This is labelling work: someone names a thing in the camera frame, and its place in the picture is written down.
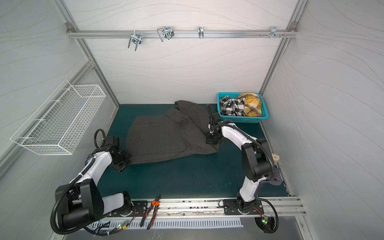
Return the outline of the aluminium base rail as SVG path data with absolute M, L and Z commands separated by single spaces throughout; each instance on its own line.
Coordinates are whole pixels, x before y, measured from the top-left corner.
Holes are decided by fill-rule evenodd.
M 280 217 L 304 217 L 306 210 L 299 197 L 265 197 Z M 161 199 L 158 218 L 221 218 L 223 198 Z

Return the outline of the black white plaid shirt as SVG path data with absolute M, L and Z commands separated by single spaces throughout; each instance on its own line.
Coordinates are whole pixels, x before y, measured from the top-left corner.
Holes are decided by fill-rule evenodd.
M 244 102 L 240 99 L 224 96 L 220 98 L 220 113 L 223 116 L 245 117 Z

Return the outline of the blue white ceramic bowl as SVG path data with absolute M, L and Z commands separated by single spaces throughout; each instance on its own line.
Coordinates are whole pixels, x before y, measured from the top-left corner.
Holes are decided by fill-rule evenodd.
M 88 163 L 92 160 L 94 158 L 94 155 L 92 155 L 92 154 L 89 154 L 88 156 L 87 156 L 87 159 L 86 159 L 86 161 L 85 161 L 85 166 L 87 166 L 88 165 Z

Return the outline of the yellow plaid shirt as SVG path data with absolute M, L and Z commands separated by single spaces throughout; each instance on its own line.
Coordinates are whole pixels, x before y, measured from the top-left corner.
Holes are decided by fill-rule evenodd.
M 246 117 L 262 117 L 262 100 L 258 94 L 241 93 L 238 99 L 244 102 L 244 113 Z

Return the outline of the cream thread spool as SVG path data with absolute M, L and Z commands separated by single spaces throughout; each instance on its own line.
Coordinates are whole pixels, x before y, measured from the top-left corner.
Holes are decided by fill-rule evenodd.
M 273 157 L 274 164 L 277 165 L 278 162 L 280 161 L 280 156 L 276 153 L 272 153 L 272 157 Z

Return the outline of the teal plastic basket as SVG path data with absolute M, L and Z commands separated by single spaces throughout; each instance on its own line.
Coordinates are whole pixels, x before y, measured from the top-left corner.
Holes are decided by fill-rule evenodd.
M 257 124 L 269 118 L 263 97 L 256 93 L 217 94 L 217 108 L 223 120 Z

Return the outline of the aluminium horizontal rail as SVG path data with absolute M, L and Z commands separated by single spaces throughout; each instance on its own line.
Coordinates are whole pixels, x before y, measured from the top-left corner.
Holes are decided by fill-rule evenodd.
M 129 39 L 133 33 L 139 34 L 142 39 L 159 39 L 156 30 L 138 31 L 74 31 L 68 32 L 71 39 Z M 206 30 L 203 39 L 250 39 L 262 38 L 260 34 L 268 34 L 270 30 Z M 198 29 L 174 30 L 174 39 L 199 39 Z M 279 34 L 286 34 L 285 38 L 295 38 L 299 35 L 297 31 L 278 30 Z

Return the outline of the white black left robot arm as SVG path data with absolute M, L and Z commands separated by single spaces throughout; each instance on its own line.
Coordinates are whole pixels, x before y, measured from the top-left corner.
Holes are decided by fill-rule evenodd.
M 50 224 L 61 235 L 76 232 L 108 214 L 130 213 L 134 205 L 124 191 L 102 197 L 97 187 L 108 167 L 122 172 L 130 164 L 131 155 L 120 150 L 120 139 L 104 138 L 103 143 L 88 156 L 87 164 L 69 183 L 56 189 Z

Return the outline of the dark grey striped shirt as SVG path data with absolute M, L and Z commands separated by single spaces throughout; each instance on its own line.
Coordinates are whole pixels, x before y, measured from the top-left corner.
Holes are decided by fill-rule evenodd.
M 189 101 L 177 101 L 175 107 L 160 115 L 136 117 L 126 138 L 131 163 L 158 163 L 217 153 L 219 146 L 206 142 L 209 123 L 209 112 Z

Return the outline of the black round fan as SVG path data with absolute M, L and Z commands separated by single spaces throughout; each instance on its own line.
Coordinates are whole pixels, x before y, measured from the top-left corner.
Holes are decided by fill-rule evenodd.
M 277 231 L 278 228 L 278 224 L 273 217 L 264 216 L 255 218 L 255 223 L 257 227 L 265 234 L 273 234 Z

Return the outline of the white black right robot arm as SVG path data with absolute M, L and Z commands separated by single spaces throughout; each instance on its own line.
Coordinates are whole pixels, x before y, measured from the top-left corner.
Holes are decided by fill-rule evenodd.
M 269 143 L 266 139 L 257 139 L 248 135 L 229 120 L 222 120 L 218 113 L 209 114 L 209 131 L 206 143 L 217 145 L 225 138 L 231 141 L 242 152 L 242 168 L 245 180 L 236 200 L 222 200 L 225 215 L 263 215 L 262 200 L 259 192 L 263 185 L 269 183 L 279 186 L 283 180 L 277 168 Z

